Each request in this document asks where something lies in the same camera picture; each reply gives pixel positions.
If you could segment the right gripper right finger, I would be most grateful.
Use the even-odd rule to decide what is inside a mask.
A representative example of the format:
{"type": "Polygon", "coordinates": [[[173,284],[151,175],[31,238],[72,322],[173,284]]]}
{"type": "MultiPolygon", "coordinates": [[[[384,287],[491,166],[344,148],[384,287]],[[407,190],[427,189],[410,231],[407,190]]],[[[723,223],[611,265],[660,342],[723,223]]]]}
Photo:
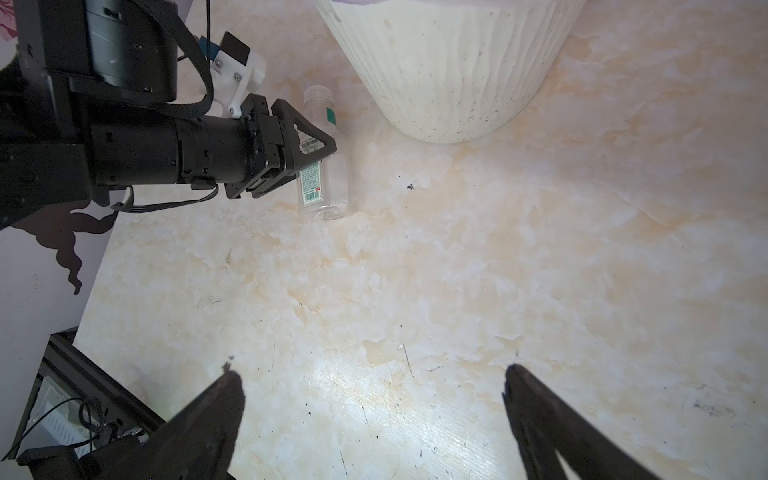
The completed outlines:
{"type": "Polygon", "coordinates": [[[520,364],[509,366],[502,394],[529,479],[655,479],[520,364]]]}

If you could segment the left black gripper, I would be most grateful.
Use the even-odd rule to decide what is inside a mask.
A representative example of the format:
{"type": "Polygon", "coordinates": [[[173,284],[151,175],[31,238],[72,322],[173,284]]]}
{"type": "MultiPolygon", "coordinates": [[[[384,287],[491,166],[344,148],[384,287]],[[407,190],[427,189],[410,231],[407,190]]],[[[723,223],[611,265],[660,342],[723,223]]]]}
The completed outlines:
{"type": "Polygon", "coordinates": [[[239,119],[201,116],[173,121],[178,184],[194,189],[222,185],[229,199],[264,196],[296,179],[305,167],[337,152],[335,139],[312,124],[286,100],[271,106],[250,94],[239,119]],[[319,147],[305,153],[300,133],[319,147]]]}

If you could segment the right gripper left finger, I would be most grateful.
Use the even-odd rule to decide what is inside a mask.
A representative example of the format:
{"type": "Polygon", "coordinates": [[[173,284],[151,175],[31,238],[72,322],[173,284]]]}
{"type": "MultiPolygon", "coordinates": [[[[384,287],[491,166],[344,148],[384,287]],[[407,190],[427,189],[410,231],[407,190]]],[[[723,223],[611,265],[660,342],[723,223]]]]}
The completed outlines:
{"type": "Polygon", "coordinates": [[[228,370],[149,439],[110,460],[100,479],[227,479],[245,407],[228,370]]]}

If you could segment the green label clear bottle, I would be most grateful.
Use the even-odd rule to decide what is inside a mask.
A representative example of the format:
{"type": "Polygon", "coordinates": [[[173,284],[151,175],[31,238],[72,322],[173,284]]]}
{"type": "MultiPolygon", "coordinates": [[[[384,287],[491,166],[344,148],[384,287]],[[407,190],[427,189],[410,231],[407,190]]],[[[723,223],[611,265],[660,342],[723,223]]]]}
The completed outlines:
{"type": "MultiPolygon", "coordinates": [[[[334,139],[339,138],[332,91],[309,86],[303,96],[303,115],[334,139]]],[[[323,221],[343,218],[351,212],[350,162],[335,153],[302,169],[297,177],[298,206],[302,214],[323,221]]]]}

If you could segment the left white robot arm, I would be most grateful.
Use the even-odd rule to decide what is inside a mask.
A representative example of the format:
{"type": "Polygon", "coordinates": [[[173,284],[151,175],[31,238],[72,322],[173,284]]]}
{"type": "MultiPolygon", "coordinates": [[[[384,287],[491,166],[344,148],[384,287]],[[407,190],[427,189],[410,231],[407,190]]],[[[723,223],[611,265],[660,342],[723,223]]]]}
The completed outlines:
{"type": "Polygon", "coordinates": [[[335,140],[257,88],[261,58],[214,43],[172,1],[13,1],[1,72],[1,223],[114,190],[187,185],[259,198],[333,155],[335,140]]]}

